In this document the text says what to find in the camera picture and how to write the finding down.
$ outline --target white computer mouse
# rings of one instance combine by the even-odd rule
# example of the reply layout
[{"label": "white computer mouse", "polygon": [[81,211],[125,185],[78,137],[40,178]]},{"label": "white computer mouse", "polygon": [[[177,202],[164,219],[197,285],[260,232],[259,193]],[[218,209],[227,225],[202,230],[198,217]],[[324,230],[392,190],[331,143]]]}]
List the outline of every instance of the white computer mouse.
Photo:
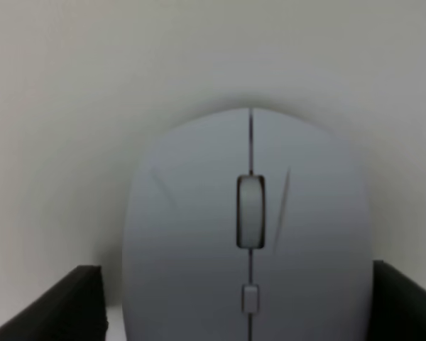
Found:
[{"label": "white computer mouse", "polygon": [[129,341],[359,341],[371,302],[364,185],[344,144],[236,109],[169,131],[133,181]]}]

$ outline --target white wall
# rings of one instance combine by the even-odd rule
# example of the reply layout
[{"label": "white wall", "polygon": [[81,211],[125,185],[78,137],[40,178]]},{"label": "white wall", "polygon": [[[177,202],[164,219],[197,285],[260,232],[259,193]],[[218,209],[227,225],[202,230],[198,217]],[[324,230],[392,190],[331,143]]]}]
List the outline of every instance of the white wall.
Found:
[{"label": "white wall", "polygon": [[118,302],[142,150],[250,105],[356,146],[375,256],[426,286],[426,0],[1,0],[0,324],[78,264]]}]

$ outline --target black object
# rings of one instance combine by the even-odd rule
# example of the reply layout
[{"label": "black object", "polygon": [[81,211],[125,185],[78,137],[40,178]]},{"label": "black object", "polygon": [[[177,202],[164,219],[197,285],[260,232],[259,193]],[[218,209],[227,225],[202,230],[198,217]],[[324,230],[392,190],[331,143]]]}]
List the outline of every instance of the black object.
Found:
[{"label": "black object", "polygon": [[0,341],[104,341],[107,327],[101,267],[78,266],[0,327]]},{"label": "black object", "polygon": [[[78,266],[0,328],[0,341],[104,341],[101,268]],[[426,341],[426,290],[383,261],[374,262],[368,341]]]},{"label": "black object", "polygon": [[368,341],[426,341],[426,290],[384,261],[374,262]]}]

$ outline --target wireless mouse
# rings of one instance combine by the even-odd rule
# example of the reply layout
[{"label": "wireless mouse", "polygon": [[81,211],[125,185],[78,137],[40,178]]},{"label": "wireless mouse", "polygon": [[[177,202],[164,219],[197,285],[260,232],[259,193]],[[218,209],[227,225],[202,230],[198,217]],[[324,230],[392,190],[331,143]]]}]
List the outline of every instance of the wireless mouse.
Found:
[{"label": "wireless mouse", "polygon": [[364,184],[342,141],[263,109],[164,135],[126,214],[128,341],[364,340]]}]

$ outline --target scroll wheel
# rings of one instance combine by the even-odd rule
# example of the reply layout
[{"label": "scroll wheel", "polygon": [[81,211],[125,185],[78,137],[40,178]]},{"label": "scroll wheel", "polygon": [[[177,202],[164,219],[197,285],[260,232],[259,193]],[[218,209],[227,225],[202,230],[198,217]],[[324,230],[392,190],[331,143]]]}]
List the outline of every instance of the scroll wheel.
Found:
[{"label": "scroll wheel", "polygon": [[263,176],[238,179],[236,244],[242,249],[262,249],[265,244],[265,181]]}]

